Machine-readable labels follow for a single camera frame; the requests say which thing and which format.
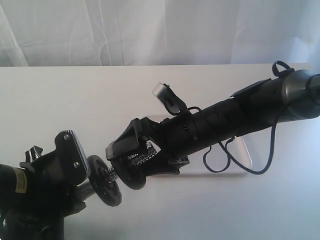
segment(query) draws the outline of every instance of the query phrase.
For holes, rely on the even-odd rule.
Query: metal bolt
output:
[[[78,163],[77,161],[75,161],[75,162],[73,163],[73,166],[74,166],[75,168],[78,168],[78,167],[80,167],[80,163]]]

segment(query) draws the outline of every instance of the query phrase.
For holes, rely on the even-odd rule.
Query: transparent plastic stand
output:
[[[165,118],[172,118],[170,115],[151,115],[147,117],[158,123]],[[242,165],[247,168],[252,167],[252,160],[243,137],[236,137],[233,142],[227,145],[227,149]],[[203,156],[208,150],[209,148],[206,148],[191,154],[189,156],[190,164],[180,169],[180,175],[184,177],[186,175],[188,175],[188,177],[200,177],[202,175],[239,175],[247,173],[245,170],[237,166],[232,160],[229,168],[226,171],[219,173],[210,172],[203,163]],[[228,162],[227,154],[218,144],[215,144],[212,146],[211,152],[207,154],[206,162],[213,170],[222,170]]]

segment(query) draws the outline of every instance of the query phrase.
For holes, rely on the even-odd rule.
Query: metal screw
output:
[[[80,167],[80,163],[78,163],[77,161],[75,161],[75,162],[73,163],[73,166],[74,166],[75,168],[78,168],[78,167]]]

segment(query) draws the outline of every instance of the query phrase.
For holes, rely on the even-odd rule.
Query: white curtain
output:
[[[0,0],[0,66],[308,62],[320,0]]]

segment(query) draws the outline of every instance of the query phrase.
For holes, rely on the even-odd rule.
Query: yellow label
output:
[[[27,176],[25,172],[19,168],[13,167],[16,176],[15,192],[18,194],[25,194],[27,191]]]

